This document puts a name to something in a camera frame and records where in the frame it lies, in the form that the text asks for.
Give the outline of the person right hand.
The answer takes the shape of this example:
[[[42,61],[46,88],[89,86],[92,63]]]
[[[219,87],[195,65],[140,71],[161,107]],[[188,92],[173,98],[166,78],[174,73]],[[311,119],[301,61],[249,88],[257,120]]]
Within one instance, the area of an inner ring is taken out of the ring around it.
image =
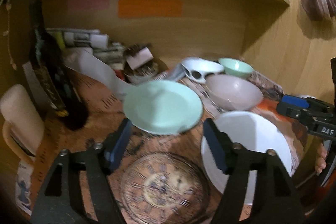
[[[320,174],[326,168],[327,151],[321,143],[317,146],[317,156],[315,159],[315,171]]]

